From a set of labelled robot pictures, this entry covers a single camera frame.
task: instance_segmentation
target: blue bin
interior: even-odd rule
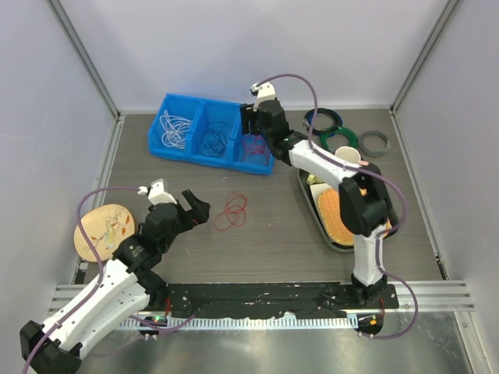
[[[190,127],[184,125],[175,133],[176,146],[164,137],[165,112],[191,121]],[[168,94],[149,129],[148,141],[152,155],[170,160],[261,175],[271,174],[274,166],[261,136],[242,134],[237,103]]]

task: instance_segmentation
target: green cable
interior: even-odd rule
[[[333,132],[333,134],[343,135],[349,141],[350,147],[352,147],[352,148],[359,147],[359,138],[351,129],[347,129],[346,127],[340,127],[338,130]],[[331,134],[330,135],[321,135],[321,136],[319,136],[319,139],[320,139],[320,145],[325,150],[328,150],[329,152],[331,152],[331,149],[329,148],[329,145],[327,144],[327,138],[329,136],[331,136]]]

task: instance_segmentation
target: coiled gray cable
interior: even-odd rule
[[[382,150],[370,150],[369,148],[366,147],[366,144],[364,143],[364,140],[368,136],[379,136],[383,141],[384,141],[384,149]],[[383,134],[381,131],[377,130],[370,130],[363,132],[362,134],[359,135],[359,148],[364,153],[366,156],[369,157],[381,157],[384,154],[386,154],[390,148],[390,140],[388,140],[388,137]]]

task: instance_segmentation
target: robotic arm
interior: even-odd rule
[[[262,135],[274,158],[316,175],[339,192],[342,222],[354,234],[356,264],[352,284],[356,286],[356,298],[360,302],[375,301],[387,284],[376,262],[377,235],[386,230],[388,219],[392,224],[398,221],[384,183],[335,166],[310,149],[306,136],[289,128],[272,84],[253,85],[251,91],[257,98],[254,105],[241,108],[243,132]],[[330,157],[346,163],[334,155]],[[380,174],[374,164],[349,166]],[[363,196],[360,189],[365,189],[367,194]],[[382,243],[379,260],[382,265]]]
[[[20,331],[21,351],[26,360],[35,344],[54,325],[61,325],[45,341],[31,362],[38,373],[74,373],[91,349],[115,326],[146,307],[157,308],[167,297],[164,280],[151,269],[168,251],[178,234],[208,221],[210,205],[189,190],[182,194],[192,209],[165,191],[159,179],[140,187],[152,203],[138,233],[123,240],[104,267],[104,279],[94,296],[63,324],[58,321],[82,302],[95,287],[95,277],[65,308],[42,324],[28,322]]]

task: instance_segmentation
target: white wall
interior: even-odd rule
[[[0,372],[17,373],[19,329],[71,281],[74,211],[112,118],[44,1],[2,2],[0,13]]]
[[[166,92],[247,101],[297,72],[322,104],[393,103],[445,0],[62,0],[116,105],[154,111]],[[286,105],[311,104],[293,81]]]
[[[399,118],[445,266],[466,280],[499,370],[497,14],[497,0],[462,2]]]

